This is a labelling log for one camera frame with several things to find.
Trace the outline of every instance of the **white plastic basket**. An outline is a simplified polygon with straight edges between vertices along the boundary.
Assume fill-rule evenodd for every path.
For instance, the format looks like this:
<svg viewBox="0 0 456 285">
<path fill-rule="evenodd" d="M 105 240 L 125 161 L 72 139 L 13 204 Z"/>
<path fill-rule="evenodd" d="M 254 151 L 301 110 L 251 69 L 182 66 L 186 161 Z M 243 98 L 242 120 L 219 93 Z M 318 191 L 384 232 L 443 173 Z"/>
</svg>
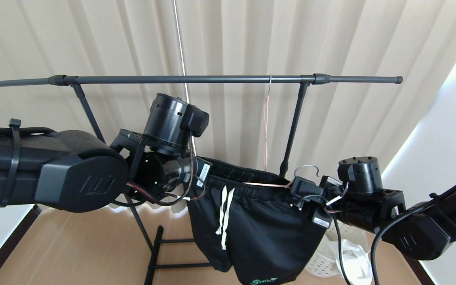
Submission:
<svg viewBox="0 0 456 285">
<path fill-rule="evenodd" d="M 365 231 L 348 226 L 342 222 L 338 223 L 340 237 L 342 239 L 347 239 L 357 245 L 361 245 L 365 252 L 369 252 Z M 337 241 L 337 231 L 335 231 L 333 222 L 331 227 L 327 229 L 320 244 L 318 245 L 318 248 L 305 267 L 306 271 L 314 276 L 327 278 L 340 274 L 340 271 L 337 269 L 337 265 L 335 264 L 335 256 L 331 256 L 331 251 L 328 250 L 328 240 Z"/>
</svg>

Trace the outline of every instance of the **wooden floor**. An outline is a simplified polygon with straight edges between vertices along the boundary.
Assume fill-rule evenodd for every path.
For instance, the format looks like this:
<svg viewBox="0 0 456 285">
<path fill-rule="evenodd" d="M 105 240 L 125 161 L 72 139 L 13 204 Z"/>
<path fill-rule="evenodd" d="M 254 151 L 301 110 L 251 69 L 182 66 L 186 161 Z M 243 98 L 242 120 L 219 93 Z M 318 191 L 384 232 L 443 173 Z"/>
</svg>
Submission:
<svg viewBox="0 0 456 285">
<path fill-rule="evenodd" d="M 139 208 L 154 240 L 157 227 L 165 238 L 191 238 L 187 213 L 170 209 Z M 141 285 L 150 257 L 144 238 L 130 211 L 103 209 L 89 213 L 43 211 L 0 270 L 0 285 Z M 162 245 L 159 262 L 206 262 L 194 244 Z M 384 285 L 419 285 L 404 258 L 387 243 L 378 246 L 378 272 Z M 155 285 L 238 284 L 233 269 L 224 274 L 212 268 L 158 270 Z M 344 285 L 339 276 L 314 277 L 303 272 L 293 285 Z"/>
</svg>

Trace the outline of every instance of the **green logo on shorts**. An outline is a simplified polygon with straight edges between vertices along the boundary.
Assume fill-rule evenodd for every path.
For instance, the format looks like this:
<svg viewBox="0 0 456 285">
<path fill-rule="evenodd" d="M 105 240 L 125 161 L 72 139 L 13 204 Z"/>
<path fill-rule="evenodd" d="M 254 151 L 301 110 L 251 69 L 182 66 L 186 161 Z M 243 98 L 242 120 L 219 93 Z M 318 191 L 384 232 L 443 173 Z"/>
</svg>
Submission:
<svg viewBox="0 0 456 285">
<path fill-rule="evenodd" d="M 270 278 L 270 279 L 264 279 L 264 280 L 255 279 L 255 280 L 251 281 L 251 285 L 258 285 L 258 284 L 263 284 L 263 283 L 267 283 L 267 282 L 274 282 L 275 280 L 277 280 L 277 278 Z"/>
</svg>

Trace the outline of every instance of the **baseboard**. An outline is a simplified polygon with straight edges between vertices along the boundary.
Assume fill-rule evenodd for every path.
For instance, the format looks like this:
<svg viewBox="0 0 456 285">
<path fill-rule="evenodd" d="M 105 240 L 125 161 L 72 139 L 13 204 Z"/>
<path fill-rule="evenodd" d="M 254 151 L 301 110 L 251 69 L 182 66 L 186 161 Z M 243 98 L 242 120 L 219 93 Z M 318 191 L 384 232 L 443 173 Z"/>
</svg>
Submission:
<svg viewBox="0 0 456 285">
<path fill-rule="evenodd" d="M 0 248 L 0 269 L 42 210 L 34 205 Z"/>
<path fill-rule="evenodd" d="M 422 285 L 436 285 L 436 283 L 432 280 L 432 278 L 430 278 L 429 274 L 427 274 L 427 271 L 425 271 L 423 265 L 418 260 L 409 258 L 405 255 L 402 256 L 404 256 L 407 264 L 409 264 L 409 267 L 411 267 Z"/>
</svg>

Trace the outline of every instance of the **shorts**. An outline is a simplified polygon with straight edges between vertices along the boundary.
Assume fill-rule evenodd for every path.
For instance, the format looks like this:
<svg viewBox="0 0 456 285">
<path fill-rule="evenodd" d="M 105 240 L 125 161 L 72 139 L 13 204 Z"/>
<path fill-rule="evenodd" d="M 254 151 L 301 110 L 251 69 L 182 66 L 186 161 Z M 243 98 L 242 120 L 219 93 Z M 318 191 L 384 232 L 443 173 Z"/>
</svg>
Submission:
<svg viewBox="0 0 456 285">
<path fill-rule="evenodd" d="M 295 280 L 326 228 L 289 205 L 288 189 L 243 183 L 285 185 L 288 180 L 273 173 L 202 159 L 212 163 L 205 181 L 206 193 L 188 201 L 198 248 L 216 270 L 227 272 L 233 265 L 237 278 L 245 285 Z M 200 193 L 200 189 L 191 189 L 188 196 Z"/>
</svg>

